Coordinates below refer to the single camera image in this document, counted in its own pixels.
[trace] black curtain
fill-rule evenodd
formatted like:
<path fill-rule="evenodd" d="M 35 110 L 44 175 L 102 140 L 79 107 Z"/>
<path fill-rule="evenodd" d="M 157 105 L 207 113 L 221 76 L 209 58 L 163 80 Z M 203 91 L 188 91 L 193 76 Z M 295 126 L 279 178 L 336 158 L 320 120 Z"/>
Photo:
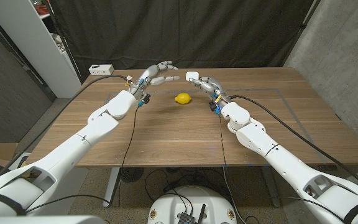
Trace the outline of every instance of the black curtain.
<path fill-rule="evenodd" d="M 50 0 L 84 80 L 92 64 L 277 67 L 313 0 Z"/>

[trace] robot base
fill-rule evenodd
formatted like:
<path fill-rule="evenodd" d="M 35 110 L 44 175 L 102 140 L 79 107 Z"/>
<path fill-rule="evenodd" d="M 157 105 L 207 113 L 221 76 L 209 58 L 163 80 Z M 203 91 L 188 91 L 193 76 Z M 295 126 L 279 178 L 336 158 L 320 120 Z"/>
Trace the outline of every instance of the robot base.
<path fill-rule="evenodd" d="M 202 224 L 223 223 L 235 224 L 237 223 L 235 212 L 232 205 L 222 195 L 206 187 L 189 185 L 175 188 L 179 195 L 188 198 L 193 205 L 194 223 L 200 223 L 199 217 L 204 217 Z M 191 205 L 189 201 L 182 198 L 186 204 L 187 214 L 190 215 Z M 200 216 L 201 208 L 205 204 L 204 214 Z M 180 223 L 182 212 L 185 212 L 185 206 L 176 195 L 163 195 L 158 198 L 150 209 L 147 218 L 148 224 L 167 224 Z"/>

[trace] lemon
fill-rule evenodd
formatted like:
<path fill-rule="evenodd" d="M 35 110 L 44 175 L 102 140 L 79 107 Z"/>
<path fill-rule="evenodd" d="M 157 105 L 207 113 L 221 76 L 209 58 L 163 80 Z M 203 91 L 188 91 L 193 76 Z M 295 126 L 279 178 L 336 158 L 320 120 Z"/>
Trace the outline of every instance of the lemon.
<path fill-rule="evenodd" d="M 190 102 L 191 98 L 190 95 L 187 93 L 179 93 L 177 97 L 175 97 L 175 101 L 180 104 L 186 104 Z"/>

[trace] wooden table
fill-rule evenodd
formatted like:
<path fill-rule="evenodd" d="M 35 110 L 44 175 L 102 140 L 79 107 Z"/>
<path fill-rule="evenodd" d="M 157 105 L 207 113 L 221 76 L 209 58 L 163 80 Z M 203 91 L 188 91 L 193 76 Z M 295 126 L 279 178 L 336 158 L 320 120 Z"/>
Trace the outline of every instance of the wooden table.
<path fill-rule="evenodd" d="M 139 108 L 126 167 L 222 166 L 223 153 L 218 116 L 211 112 L 205 92 L 185 80 L 187 71 L 201 77 L 217 78 L 228 95 L 243 95 L 258 101 L 295 131 L 344 164 L 358 164 L 358 139 L 334 114 L 294 68 L 209 68 L 179 69 L 165 76 L 180 80 L 150 86 L 150 103 Z M 136 80 L 143 70 L 116 70 Z M 95 79 L 89 76 L 85 84 Z M 51 150 L 86 125 L 88 116 L 125 89 L 120 78 L 107 78 L 92 84 L 57 118 L 28 163 L 46 156 Z M 174 98 L 187 92 L 192 101 L 179 105 Z M 330 160 L 309 147 L 264 110 L 246 100 L 234 100 L 267 128 L 278 143 L 311 165 L 330 165 Z M 78 166 L 120 167 L 134 122 L 134 111 L 120 121 L 114 132 L 97 143 Z M 226 161 L 230 166 L 264 166 L 265 159 L 243 147 L 229 132 L 223 120 Z"/>

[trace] concrete wall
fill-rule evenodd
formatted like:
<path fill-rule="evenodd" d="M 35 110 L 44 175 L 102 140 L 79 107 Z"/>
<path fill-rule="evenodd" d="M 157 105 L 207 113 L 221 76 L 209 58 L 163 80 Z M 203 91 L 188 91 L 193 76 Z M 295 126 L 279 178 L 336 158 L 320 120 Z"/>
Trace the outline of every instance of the concrete wall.
<path fill-rule="evenodd" d="M 358 1 L 321 1 L 284 66 L 296 68 L 358 136 Z"/>

